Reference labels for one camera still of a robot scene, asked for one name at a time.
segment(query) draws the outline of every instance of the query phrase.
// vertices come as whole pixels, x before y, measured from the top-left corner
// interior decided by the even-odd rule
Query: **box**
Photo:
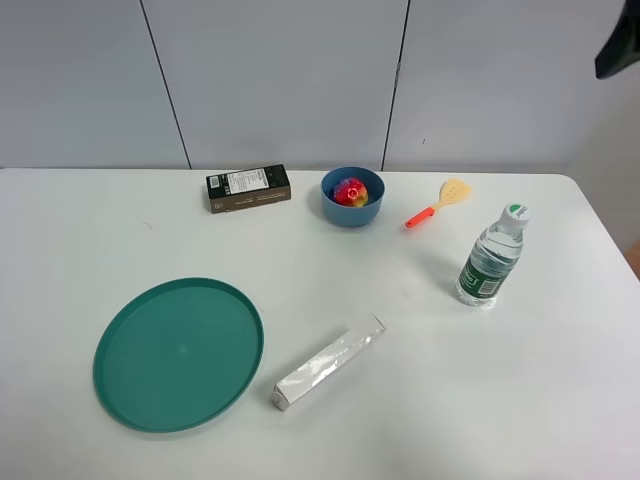
[[[273,387],[271,401],[284,412],[312,388],[340,370],[375,342],[386,330],[382,322],[375,315],[371,315],[366,321],[349,330],[296,371],[280,380]]]
[[[291,199],[284,165],[207,177],[211,212],[233,212]]]

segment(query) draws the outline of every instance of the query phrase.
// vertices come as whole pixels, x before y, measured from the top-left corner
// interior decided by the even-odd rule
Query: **green plate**
[[[226,283],[183,278],[146,291],[111,321],[93,363],[104,408],[124,425],[175,432],[229,408],[260,364],[264,333]]]

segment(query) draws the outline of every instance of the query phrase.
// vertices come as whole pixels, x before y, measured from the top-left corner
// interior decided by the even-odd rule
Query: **plate rim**
[[[118,409],[114,408],[111,402],[107,400],[104,381],[102,379],[104,375],[102,374],[102,371],[101,371],[102,369],[100,366],[102,365],[102,361],[105,358],[105,354],[108,351],[109,345],[113,340],[115,334],[118,332],[120,327],[122,327],[122,325],[126,323],[126,320],[129,318],[131,313],[133,313],[133,311],[139,309],[142,305],[146,304],[147,302],[149,302],[150,300],[152,300],[153,298],[156,298],[161,294],[164,294],[168,291],[175,290],[177,288],[183,288],[184,286],[187,286],[183,284],[185,283],[190,284],[193,282],[203,283],[203,284],[206,284],[206,286],[209,288],[216,288],[216,289],[220,289],[220,287],[222,286],[226,290],[230,290],[231,292],[233,292],[233,295],[240,297],[240,300],[249,308],[249,310],[251,310],[251,313],[253,314],[253,317],[254,317],[254,322],[256,324],[256,328],[258,330],[258,337],[259,337],[258,338],[259,345],[257,349],[258,351],[257,351],[257,359],[255,361],[255,365],[253,366],[253,369],[250,375],[247,377],[245,385],[237,393],[237,395],[235,395],[231,400],[229,400],[229,402],[223,408],[217,411],[214,411],[211,415],[208,415],[205,418],[195,423],[182,426],[179,428],[157,429],[157,428],[147,428],[142,425],[138,425],[134,422],[129,421],[127,418],[121,415]],[[240,397],[244,394],[244,392],[247,390],[247,388],[249,388],[249,385],[253,381],[256,373],[258,372],[258,368],[260,367],[260,363],[262,361],[263,353],[264,353],[264,325],[262,323],[262,318],[260,317],[260,313],[258,312],[258,309],[253,304],[253,302],[249,299],[249,297],[247,297],[244,293],[242,293],[242,291],[240,291],[235,286],[227,282],[223,282],[221,280],[216,280],[216,279],[207,278],[207,277],[177,278],[174,280],[169,280],[164,283],[160,283],[158,285],[155,285],[149,288],[148,290],[145,290],[144,292],[142,292],[141,294],[139,294],[138,296],[130,300],[111,319],[111,321],[105,328],[104,332],[102,333],[102,336],[100,337],[100,341],[98,342],[98,346],[96,347],[96,351],[93,357],[93,368],[92,368],[93,387],[94,387],[96,396],[98,397],[98,401],[100,402],[100,405],[102,405],[102,407],[106,410],[109,416],[111,416],[118,423],[125,425],[126,427],[132,428],[134,430],[147,432],[147,433],[180,432],[180,431],[188,430],[190,428],[197,427],[198,425],[207,423],[208,421],[216,418],[217,416],[222,415],[234,403],[236,403],[240,399]]]

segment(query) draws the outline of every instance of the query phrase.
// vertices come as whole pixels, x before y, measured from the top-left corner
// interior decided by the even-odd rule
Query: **water bottle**
[[[487,228],[471,250],[456,282],[460,301],[473,307],[492,307],[498,290],[522,253],[522,231],[531,213],[524,205],[507,205],[500,220]]]

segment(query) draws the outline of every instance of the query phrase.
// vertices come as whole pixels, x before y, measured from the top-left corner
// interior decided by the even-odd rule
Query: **bottle cap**
[[[520,203],[510,203],[504,207],[499,223],[509,228],[524,230],[531,220],[531,212]]]

